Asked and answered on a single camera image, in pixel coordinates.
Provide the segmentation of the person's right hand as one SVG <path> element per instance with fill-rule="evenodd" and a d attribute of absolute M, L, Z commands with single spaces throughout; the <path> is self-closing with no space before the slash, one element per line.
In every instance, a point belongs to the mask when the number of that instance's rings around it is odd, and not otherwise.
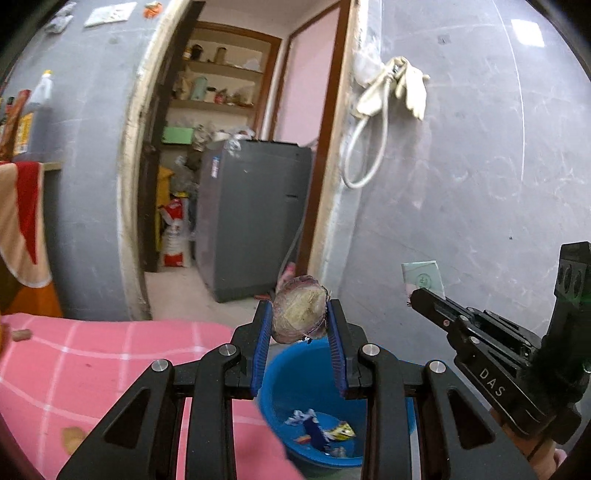
<path fill-rule="evenodd" d="M 550 479 L 567 459 L 567 453 L 558 448 L 552 439 L 544 436 L 530 439 L 521 438 L 496 410 L 490 409 L 490 413 L 505 434 L 527 458 L 539 479 Z"/>

